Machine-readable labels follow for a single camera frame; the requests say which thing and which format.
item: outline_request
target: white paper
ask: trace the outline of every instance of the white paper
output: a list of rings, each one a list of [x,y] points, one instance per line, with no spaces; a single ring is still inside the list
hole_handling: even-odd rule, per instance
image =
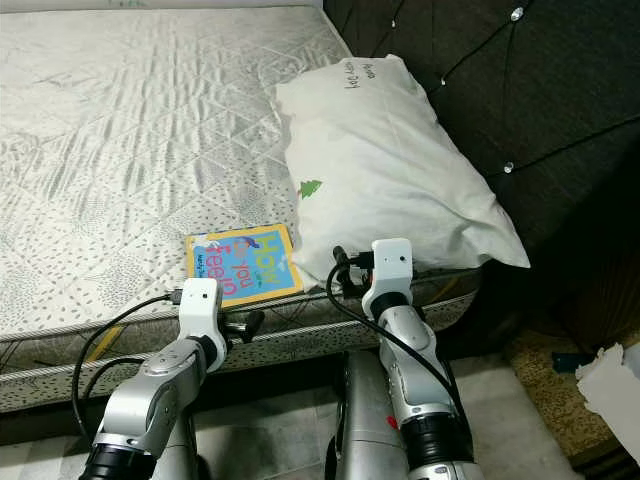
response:
[[[615,344],[589,365],[578,368],[578,389],[585,407],[607,423],[640,465],[640,380],[622,364],[622,345]]]

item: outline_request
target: black cable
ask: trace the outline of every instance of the black cable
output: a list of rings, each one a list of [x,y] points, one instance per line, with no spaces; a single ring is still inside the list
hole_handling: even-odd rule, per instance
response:
[[[91,396],[91,392],[93,391],[93,388],[96,386],[96,383],[98,383],[98,380],[100,380],[100,377],[104,375],[104,373],[107,370],[109,370],[111,367],[115,367],[116,365],[126,364],[126,363],[140,365],[142,362],[144,362],[144,360],[142,360],[141,358],[123,357],[123,358],[116,358],[114,360],[111,360],[105,363],[102,367],[100,367],[100,369],[96,373],[94,373],[93,377],[91,377],[91,380],[87,384],[87,388],[85,388],[84,390],[84,397],[82,398],[82,400],[85,402],[89,400],[89,397]]]
[[[394,334],[392,334],[391,332],[385,330],[384,328],[382,328],[377,323],[372,322],[371,320],[367,319],[366,317],[363,317],[363,316],[359,315],[358,313],[354,312],[353,310],[350,310],[349,308],[345,307],[340,302],[338,302],[338,300],[336,300],[335,296],[333,295],[333,290],[332,290],[331,287],[332,287],[332,284],[333,284],[333,277],[338,272],[338,270],[340,268],[342,268],[342,267],[344,267],[344,264],[337,263],[331,269],[331,271],[329,272],[329,276],[327,277],[327,284],[325,285],[325,289],[327,291],[327,298],[329,299],[329,301],[340,312],[344,313],[345,315],[349,316],[350,318],[352,318],[354,320],[357,320],[358,322],[360,322],[364,326],[370,328],[371,330],[373,330],[377,334],[382,335],[383,337],[385,337],[391,343],[394,343],[395,345],[400,347],[402,350],[404,350],[404,352],[407,355],[409,355],[411,358],[413,358],[416,362],[418,362],[420,365],[422,365],[431,375],[433,375],[434,378],[442,385],[442,388],[444,388],[445,391],[449,394],[449,397],[451,397],[451,400],[453,401],[453,403],[454,403],[454,405],[456,407],[456,410],[458,411],[458,415],[460,416],[460,419],[462,420],[463,427],[465,428],[465,430],[467,430],[467,433],[469,434],[469,436],[471,436],[471,427],[469,426],[469,421],[467,419],[467,415],[466,415],[466,413],[464,411],[464,407],[462,406],[462,401],[460,400],[460,395],[457,392],[457,387],[454,387],[451,383],[449,383],[447,381],[447,379],[444,378],[442,376],[442,374],[438,370],[436,370],[436,368],[427,361],[427,359],[425,359],[422,355],[420,355],[418,352],[416,352],[413,348],[411,348],[409,345],[404,343],[402,340],[400,340]]]
[[[458,382],[456,382],[456,377],[453,374],[453,370],[451,369],[451,364],[449,360],[446,358],[441,358],[437,353],[436,357],[442,364],[442,368],[444,368],[444,372],[447,374],[447,378],[449,379],[449,383],[453,387],[453,392],[455,393],[455,401],[457,401],[460,405],[462,405],[462,399],[460,398],[460,390],[458,390]],[[469,435],[469,449],[473,454],[473,438],[471,436],[471,425],[469,424],[469,419],[467,418],[467,413],[463,410],[462,415],[460,415],[462,426],[466,430],[467,435]]]
[[[106,332],[111,327],[113,327],[116,323],[126,318],[127,316],[131,315],[132,313],[136,312],[137,310],[140,310],[141,308],[146,307],[147,305],[151,305],[152,303],[162,302],[164,300],[171,300],[171,298],[172,297],[170,294],[165,294],[160,297],[150,298],[148,300],[145,300],[142,303],[139,303],[135,307],[131,307],[126,312],[118,315],[116,318],[114,318],[113,320],[110,320],[105,325],[100,327],[98,330],[93,332],[93,334],[87,339],[85,344],[82,346],[82,350],[80,351],[78,360],[76,360],[75,368],[73,369],[73,376],[71,377],[71,407],[73,408],[73,415],[76,419],[76,423],[78,424],[78,428],[80,429],[80,433],[87,440],[90,447],[93,439],[89,436],[89,433],[87,432],[83,415],[80,412],[80,406],[79,406],[80,393],[79,393],[79,387],[78,387],[78,384],[80,382],[80,371],[82,369],[82,363],[84,362],[84,357],[87,356],[87,351],[89,350],[89,347],[91,346],[91,344],[96,338],[98,338],[104,332]]]

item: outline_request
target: tufted headboard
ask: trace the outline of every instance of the tufted headboard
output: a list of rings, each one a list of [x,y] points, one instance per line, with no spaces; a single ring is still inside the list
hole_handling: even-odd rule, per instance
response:
[[[595,271],[589,265],[640,239],[635,2],[325,0],[324,8],[354,55],[405,60],[531,256],[526,273],[488,265],[470,316],[486,326],[549,305],[578,288]]]

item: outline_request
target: pillowcase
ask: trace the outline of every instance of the pillowcase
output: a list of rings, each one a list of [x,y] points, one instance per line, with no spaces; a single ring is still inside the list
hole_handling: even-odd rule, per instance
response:
[[[324,283],[335,245],[365,251],[381,238],[408,238],[420,268],[490,258],[530,266],[509,216],[400,58],[345,58],[276,95],[299,189],[293,261],[305,290]]]

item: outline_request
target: book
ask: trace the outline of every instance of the book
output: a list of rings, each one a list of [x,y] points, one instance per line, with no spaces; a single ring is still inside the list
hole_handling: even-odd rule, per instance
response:
[[[218,280],[223,307],[302,291],[291,261],[291,238],[281,223],[189,235],[186,246],[189,277]]]

